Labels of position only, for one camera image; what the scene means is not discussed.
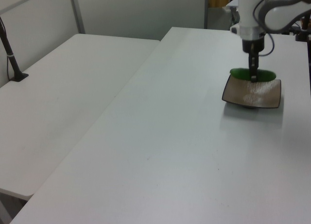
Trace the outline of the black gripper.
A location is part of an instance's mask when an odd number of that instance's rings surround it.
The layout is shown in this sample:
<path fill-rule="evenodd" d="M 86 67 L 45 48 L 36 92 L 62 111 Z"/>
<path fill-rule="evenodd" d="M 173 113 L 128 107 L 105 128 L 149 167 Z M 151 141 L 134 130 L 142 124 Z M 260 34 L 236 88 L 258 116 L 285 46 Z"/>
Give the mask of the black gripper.
<path fill-rule="evenodd" d="M 242 50 L 249 54 L 249 72 L 252 83 L 258 81 L 258 67 L 259 67 L 259 52 L 264 49 L 264 37 L 260 35 L 259 39 L 242 40 Z"/>

